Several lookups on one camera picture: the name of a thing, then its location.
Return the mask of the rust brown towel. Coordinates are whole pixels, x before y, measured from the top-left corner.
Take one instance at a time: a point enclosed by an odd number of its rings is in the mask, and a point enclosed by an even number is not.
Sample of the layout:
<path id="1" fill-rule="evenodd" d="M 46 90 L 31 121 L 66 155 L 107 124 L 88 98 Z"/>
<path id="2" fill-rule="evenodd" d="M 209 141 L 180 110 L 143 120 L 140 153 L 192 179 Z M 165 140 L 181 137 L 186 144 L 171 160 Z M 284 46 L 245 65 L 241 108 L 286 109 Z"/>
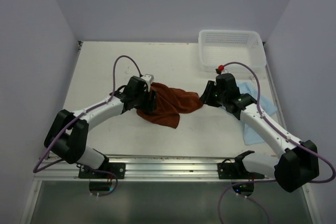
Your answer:
<path id="1" fill-rule="evenodd" d="M 181 114 L 195 112 L 203 106 L 196 92 L 170 88 L 162 83 L 154 82 L 151 88 L 156 90 L 156 110 L 143 112 L 137 110 L 142 119 L 161 126 L 178 127 Z"/>

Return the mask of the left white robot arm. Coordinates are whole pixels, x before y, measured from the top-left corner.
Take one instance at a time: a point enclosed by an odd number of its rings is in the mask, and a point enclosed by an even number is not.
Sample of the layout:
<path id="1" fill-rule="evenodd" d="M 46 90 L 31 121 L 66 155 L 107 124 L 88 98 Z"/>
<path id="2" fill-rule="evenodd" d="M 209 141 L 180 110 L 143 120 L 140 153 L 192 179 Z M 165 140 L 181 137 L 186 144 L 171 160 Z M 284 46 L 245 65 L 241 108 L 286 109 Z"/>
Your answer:
<path id="1" fill-rule="evenodd" d="M 156 91 L 151 90 L 154 76 L 145 74 L 132 76 L 123 90 L 114 92 L 113 97 L 91 107 L 69 112 L 58 112 L 44 141 L 48 152 L 53 152 L 69 164 L 90 167 L 97 178 L 104 178 L 109 172 L 108 158 L 87 146 L 90 130 L 106 120 L 132 109 L 152 112 L 156 109 Z"/>

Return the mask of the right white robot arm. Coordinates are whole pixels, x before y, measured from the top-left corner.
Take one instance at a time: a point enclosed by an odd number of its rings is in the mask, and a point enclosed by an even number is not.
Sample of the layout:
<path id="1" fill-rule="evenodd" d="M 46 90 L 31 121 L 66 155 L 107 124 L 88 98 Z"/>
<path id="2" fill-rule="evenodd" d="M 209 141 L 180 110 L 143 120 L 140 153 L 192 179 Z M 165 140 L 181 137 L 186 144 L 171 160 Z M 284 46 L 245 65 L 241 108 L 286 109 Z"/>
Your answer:
<path id="1" fill-rule="evenodd" d="M 245 151 L 234 162 L 223 161 L 217 165 L 219 178 L 223 178 L 223 173 L 230 179 L 248 179 L 252 174 L 258 178 L 268 176 L 291 193 L 319 176 L 316 145 L 285 131 L 258 107 L 256 99 L 240 92 L 232 74 L 219 74 L 214 81 L 208 81 L 200 101 L 216 108 L 224 107 L 261 136 L 275 153 L 267 156 Z"/>

